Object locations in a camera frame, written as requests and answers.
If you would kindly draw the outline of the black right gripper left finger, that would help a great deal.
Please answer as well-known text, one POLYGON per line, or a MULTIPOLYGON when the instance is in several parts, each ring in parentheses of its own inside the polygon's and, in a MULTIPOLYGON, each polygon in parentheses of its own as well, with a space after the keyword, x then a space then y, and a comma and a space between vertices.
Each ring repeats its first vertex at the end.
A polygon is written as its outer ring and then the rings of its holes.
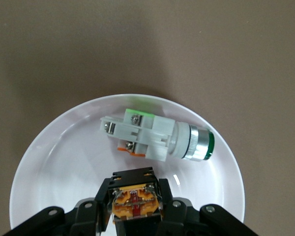
POLYGON ((98 233, 106 231, 111 216, 108 210, 108 203, 110 201, 109 189, 111 182, 112 178, 105 178, 95 196, 95 201, 97 202, 96 232, 98 233))

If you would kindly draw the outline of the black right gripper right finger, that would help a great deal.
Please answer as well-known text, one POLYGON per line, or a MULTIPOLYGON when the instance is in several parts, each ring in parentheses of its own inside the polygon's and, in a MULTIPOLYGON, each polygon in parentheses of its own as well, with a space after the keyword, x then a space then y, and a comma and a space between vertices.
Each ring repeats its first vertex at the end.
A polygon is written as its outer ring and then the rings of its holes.
POLYGON ((172 212, 172 203, 173 195, 169 185, 169 182, 166 178, 159 179, 159 190, 161 195, 162 209, 161 212, 161 221, 167 220, 170 218, 170 213, 172 212))

